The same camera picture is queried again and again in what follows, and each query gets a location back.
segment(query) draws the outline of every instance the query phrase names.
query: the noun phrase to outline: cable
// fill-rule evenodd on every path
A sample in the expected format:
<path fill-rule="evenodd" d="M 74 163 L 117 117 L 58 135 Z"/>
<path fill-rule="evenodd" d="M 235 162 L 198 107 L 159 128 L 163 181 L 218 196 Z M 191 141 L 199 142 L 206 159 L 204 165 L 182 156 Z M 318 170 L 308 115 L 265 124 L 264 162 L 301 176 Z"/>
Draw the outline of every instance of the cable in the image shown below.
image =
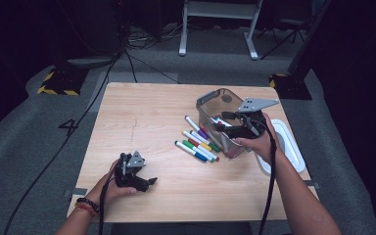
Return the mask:
<path fill-rule="evenodd" d="M 167 41 L 173 39 L 174 37 L 181 36 L 182 34 L 177 34 L 177 35 L 172 35 L 172 34 L 177 32 L 177 30 L 179 28 L 182 28 L 182 26 L 183 26 L 183 24 L 180 24 L 169 32 L 163 32 L 162 36 L 161 36 L 161 41 L 156 40 L 157 38 L 152 37 L 152 36 L 151 37 L 145 36 L 145 34 L 142 31 L 133 31 L 129 35 L 129 40 L 128 40 L 126 47 L 130 50 L 141 50 L 141 49 L 152 48 L 153 46 L 157 45 L 160 42 L 167 42 Z M 138 42 L 138 41 L 144 41 L 144 44 L 143 45 L 131 44 L 131 42 Z"/>
<path fill-rule="evenodd" d="M 102 88 L 104 87 L 104 84 L 107 80 L 107 77 L 109 75 L 109 72 L 110 70 L 112 69 L 113 65 L 115 64 L 115 62 L 118 60 L 118 56 L 116 57 L 115 60 L 112 61 L 111 65 L 109 66 L 108 70 L 107 70 L 107 73 L 106 73 L 106 76 L 103 80 L 103 83 L 102 85 L 100 86 L 99 88 L 99 91 L 97 92 L 96 96 L 94 97 L 93 101 L 91 102 L 91 104 L 88 106 L 87 110 L 84 112 L 84 114 L 81 116 L 81 118 L 78 120 L 77 124 L 76 124 L 76 127 L 78 127 L 78 125 L 81 123 L 81 121 L 84 119 L 84 117 L 87 115 L 87 113 L 89 112 L 90 108 L 93 106 L 94 102 L 96 101 L 97 97 L 99 96 Z M 46 166 L 44 166 L 44 168 L 41 170 L 41 172 L 39 172 L 38 176 L 36 176 L 36 178 L 33 180 L 33 182 L 31 183 L 31 185 L 28 187 L 28 189 L 25 191 L 25 193 L 23 194 L 23 196 L 21 197 L 20 201 L 18 202 L 17 206 L 15 207 L 14 211 L 12 212 L 11 214 L 11 217 L 9 218 L 8 220 L 8 223 L 5 227 L 5 232 L 4 232 L 4 235 L 8 234 L 8 231 L 9 231 L 9 228 L 11 226 L 11 223 L 15 217 L 15 214 L 17 213 L 18 209 L 20 208 L 21 204 L 23 203 L 24 199 L 26 198 L 26 196 L 28 195 L 28 193 L 30 192 L 30 190 L 33 188 L 33 186 L 35 185 L 35 183 L 39 180 L 39 178 L 42 176 L 42 174 L 44 174 L 44 172 L 47 170 L 47 168 L 51 165 L 51 163 L 59 156 L 59 154 L 61 153 L 61 151 L 64 149 L 64 147 L 67 145 L 67 143 L 69 142 L 70 138 L 72 137 L 72 135 L 74 134 L 75 130 L 77 128 L 73 128 L 71 130 L 71 133 L 70 135 L 67 136 L 66 140 L 63 142 L 63 144 L 61 145 L 61 147 L 57 150 L 56 154 L 51 158 L 51 160 L 48 162 L 48 164 Z"/>
<path fill-rule="evenodd" d="M 127 56 L 128 56 L 128 57 L 130 57 L 130 58 L 133 58 L 134 60 L 136 60 L 136 61 L 138 61 L 138 62 L 141 62 L 142 64 L 144 64 L 145 66 L 147 66 L 147 67 L 151 68 L 152 70 L 159 72 L 160 74 L 162 74 L 162 75 L 166 76 L 167 78 L 169 78 L 170 80 L 172 80 L 172 81 L 176 82 L 177 84 L 181 84 L 181 82 L 179 82 L 179 81 L 177 81 L 177 80 L 173 79 L 172 77 L 170 77 L 170 76 L 166 75 L 166 74 L 165 74 L 165 73 L 163 73 L 162 71 L 160 71 L 160 70 L 158 70 L 158 69 L 155 69 L 155 68 L 153 68 L 153 67 L 149 66 L 149 65 L 148 65 L 148 64 L 146 64 L 145 62 L 143 62 L 143 61 L 141 61 L 141 60 L 139 60 L 139 59 L 137 59 L 137 58 L 135 58 L 135 57 L 133 57 L 133 56 L 130 56 L 129 54 L 127 54 Z"/>
<path fill-rule="evenodd" d="M 265 208 L 264 208 L 263 217 L 261 219 L 261 224 L 260 224 L 260 228 L 259 228 L 259 231 L 258 231 L 258 235 L 262 235 L 265 223 L 267 221 L 268 211 L 270 210 L 271 198 L 272 198 L 272 195 L 273 195 L 273 188 L 274 188 L 274 180 L 276 178 L 276 160 L 275 160 L 276 141 L 274 140 L 273 134 L 271 133 L 270 129 L 267 127 L 266 124 L 264 124 L 264 123 L 262 123 L 258 120 L 250 119 L 249 117 L 246 117 L 246 116 L 244 116 L 244 117 L 249 122 L 254 122 L 254 123 L 257 123 L 257 124 L 263 126 L 263 128 L 267 131 L 267 133 L 270 137 L 270 161 L 271 161 L 270 181 L 269 181 L 269 185 L 268 185 L 266 205 L 265 205 Z"/>
<path fill-rule="evenodd" d="M 138 83 L 138 82 L 137 82 L 137 79 L 136 79 L 135 69 L 134 69 L 134 67 L 133 67 L 132 60 L 130 59 L 130 56 L 129 56 L 129 54 L 127 53 L 127 51 L 124 51 L 124 53 L 126 53 L 126 56 L 127 56 L 127 58 L 129 59 L 130 66 L 132 67 L 133 78 L 135 79 L 135 82 Z"/>
<path fill-rule="evenodd" d="M 102 192 L 100 193 L 100 212 L 99 212 L 99 235 L 103 234 L 103 225 L 105 223 L 105 199 L 106 193 L 109 188 L 109 184 L 114 178 L 111 178 L 115 173 L 116 168 L 118 168 L 119 161 L 115 164 L 115 167 L 110 172 L 108 178 L 106 179 L 105 185 L 103 185 Z"/>

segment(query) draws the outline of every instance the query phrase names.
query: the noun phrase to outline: human hand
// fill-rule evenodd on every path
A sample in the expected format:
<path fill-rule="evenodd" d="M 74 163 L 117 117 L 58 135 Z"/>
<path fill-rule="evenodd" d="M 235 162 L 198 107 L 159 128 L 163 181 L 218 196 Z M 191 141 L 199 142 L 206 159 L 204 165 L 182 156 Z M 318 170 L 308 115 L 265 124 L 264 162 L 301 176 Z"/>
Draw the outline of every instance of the human hand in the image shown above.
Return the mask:
<path fill-rule="evenodd" d="M 279 148 L 279 140 L 277 139 L 276 131 L 274 130 L 273 125 L 271 124 L 270 117 L 263 113 L 264 118 L 266 119 L 266 124 L 268 129 L 273 135 L 273 138 L 276 143 L 276 152 L 277 151 L 282 151 Z M 267 162 L 269 165 L 271 165 L 271 160 L 270 160 L 270 136 L 267 133 L 267 130 L 263 133 L 262 136 L 256 139 L 246 139 L 246 138 L 236 138 L 234 140 L 237 144 L 240 144 L 246 148 L 252 149 L 255 151 L 261 158 Z"/>
<path fill-rule="evenodd" d="M 112 163 L 112 166 L 107 174 L 105 174 L 97 184 L 94 186 L 94 188 L 85 196 L 87 199 L 91 200 L 93 203 L 100 205 L 100 194 L 102 193 L 103 186 L 106 183 L 106 180 L 108 179 L 110 173 L 112 170 L 115 170 L 114 167 L 118 160 L 116 160 L 114 163 Z M 105 198 L 105 204 L 108 204 L 111 202 L 114 198 L 125 196 L 125 195 L 131 195 L 135 194 L 137 190 L 132 187 L 122 187 L 119 188 L 116 185 L 116 182 L 114 180 L 110 179 L 109 187 L 106 192 L 106 198 Z"/>

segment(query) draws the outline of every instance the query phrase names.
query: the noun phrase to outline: wooden tabletop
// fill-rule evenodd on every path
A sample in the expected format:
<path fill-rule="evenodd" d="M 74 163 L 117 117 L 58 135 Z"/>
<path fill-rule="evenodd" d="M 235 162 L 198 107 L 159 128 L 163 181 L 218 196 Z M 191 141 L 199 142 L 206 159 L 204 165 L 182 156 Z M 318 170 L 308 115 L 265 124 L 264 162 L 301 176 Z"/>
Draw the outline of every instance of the wooden tabletop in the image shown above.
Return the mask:
<path fill-rule="evenodd" d="M 277 99 L 269 87 L 110 83 L 90 138 L 76 188 L 90 190 L 120 153 L 139 151 L 146 161 L 137 175 L 157 177 L 146 193 L 122 197 L 106 207 L 106 222 L 250 221 L 260 220 L 269 176 L 253 153 L 236 159 L 219 153 L 218 163 L 202 163 L 174 145 L 186 139 L 181 130 L 198 121 L 196 101 L 219 88 L 242 99 Z M 289 122 L 282 105 L 263 110 Z M 309 180 L 307 170 L 301 177 Z M 69 213 L 79 195 L 73 195 Z M 268 219 L 286 219 L 275 185 Z"/>

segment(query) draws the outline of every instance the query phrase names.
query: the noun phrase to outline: white plastic tray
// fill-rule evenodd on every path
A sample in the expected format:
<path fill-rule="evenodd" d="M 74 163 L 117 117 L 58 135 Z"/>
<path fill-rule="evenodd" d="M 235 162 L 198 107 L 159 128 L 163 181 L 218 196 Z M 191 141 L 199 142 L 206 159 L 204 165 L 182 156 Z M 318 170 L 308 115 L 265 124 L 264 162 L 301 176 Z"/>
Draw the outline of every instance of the white plastic tray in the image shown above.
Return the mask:
<path fill-rule="evenodd" d="M 286 157 L 288 157 L 292 166 L 297 172 L 304 171 L 304 169 L 306 168 L 305 161 L 302 158 L 301 151 L 299 151 L 298 145 L 296 144 L 296 141 L 293 138 L 288 127 L 286 126 L 285 122 L 280 119 L 272 119 L 271 123 L 273 124 L 273 127 L 278 136 L 280 148 L 283 150 Z M 258 158 L 258 162 L 260 163 L 263 172 L 270 174 L 270 165 L 267 164 L 259 155 L 255 155 Z"/>

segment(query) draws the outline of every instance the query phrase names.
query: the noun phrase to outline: black bracelet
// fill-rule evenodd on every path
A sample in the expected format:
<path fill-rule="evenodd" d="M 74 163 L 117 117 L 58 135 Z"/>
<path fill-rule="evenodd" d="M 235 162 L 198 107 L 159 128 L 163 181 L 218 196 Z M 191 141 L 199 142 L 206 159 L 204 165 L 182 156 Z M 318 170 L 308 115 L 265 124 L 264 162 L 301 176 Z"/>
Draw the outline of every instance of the black bracelet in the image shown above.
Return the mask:
<path fill-rule="evenodd" d="M 99 206 L 97 206 L 95 203 L 91 202 L 91 200 L 86 198 L 79 198 L 77 199 L 78 203 L 86 203 L 91 206 L 91 208 L 94 210 L 94 212 L 99 212 Z"/>

